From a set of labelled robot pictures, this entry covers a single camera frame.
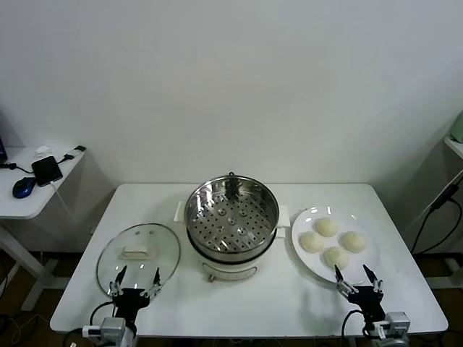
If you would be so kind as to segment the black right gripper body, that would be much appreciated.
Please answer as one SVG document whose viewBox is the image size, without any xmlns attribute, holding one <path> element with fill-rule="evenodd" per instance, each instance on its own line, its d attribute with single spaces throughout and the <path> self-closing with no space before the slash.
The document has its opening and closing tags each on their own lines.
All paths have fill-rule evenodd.
<svg viewBox="0 0 463 347">
<path fill-rule="evenodd" d="M 356 304 L 367 322 L 384 320 L 386 314 L 381 306 L 383 292 L 373 286 L 355 286 L 354 292 L 348 294 L 347 300 Z"/>
</svg>

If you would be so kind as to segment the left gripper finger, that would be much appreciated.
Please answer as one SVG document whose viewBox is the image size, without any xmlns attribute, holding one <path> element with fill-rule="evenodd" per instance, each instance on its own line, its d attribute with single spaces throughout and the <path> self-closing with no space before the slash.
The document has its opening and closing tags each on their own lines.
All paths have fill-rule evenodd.
<svg viewBox="0 0 463 347">
<path fill-rule="evenodd" d="M 154 299 L 160 292 L 161 292 L 161 276 L 159 273 L 159 268 L 157 268 L 151 286 L 148 289 L 145 289 L 143 291 L 143 297 L 147 299 Z"/>
<path fill-rule="evenodd" d="M 120 296 L 123 294 L 122 281 L 124 279 L 127 266 L 125 265 L 122 270 L 116 275 L 114 281 L 110 282 L 110 296 Z"/>
</svg>

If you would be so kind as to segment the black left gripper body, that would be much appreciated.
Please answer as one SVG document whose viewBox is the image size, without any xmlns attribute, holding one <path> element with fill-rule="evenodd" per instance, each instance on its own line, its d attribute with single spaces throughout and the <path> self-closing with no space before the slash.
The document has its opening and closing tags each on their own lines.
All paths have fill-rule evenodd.
<svg viewBox="0 0 463 347">
<path fill-rule="evenodd" d="M 116 307 L 115 317 L 125 320 L 136 320 L 137 313 L 150 304 L 150 298 L 143 294 L 139 288 L 123 288 L 120 292 L 111 295 Z"/>
</svg>

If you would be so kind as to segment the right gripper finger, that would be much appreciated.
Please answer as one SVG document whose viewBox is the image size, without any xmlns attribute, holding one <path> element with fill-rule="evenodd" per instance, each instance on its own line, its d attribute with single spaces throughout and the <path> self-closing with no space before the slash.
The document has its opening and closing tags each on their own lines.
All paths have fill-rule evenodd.
<svg viewBox="0 0 463 347">
<path fill-rule="evenodd" d="M 334 265 L 335 278 L 336 278 L 336 289 L 343 297 L 349 297 L 351 294 L 355 294 L 357 289 L 350 283 L 344 280 L 340 269 L 337 265 Z"/>
<path fill-rule="evenodd" d="M 383 281 L 379 280 L 376 277 L 375 273 L 367 265 L 363 265 L 363 269 L 365 271 L 365 274 L 366 274 L 368 280 L 373 285 L 374 292 L 381 292 L 382 291 Z"/>
</svg>

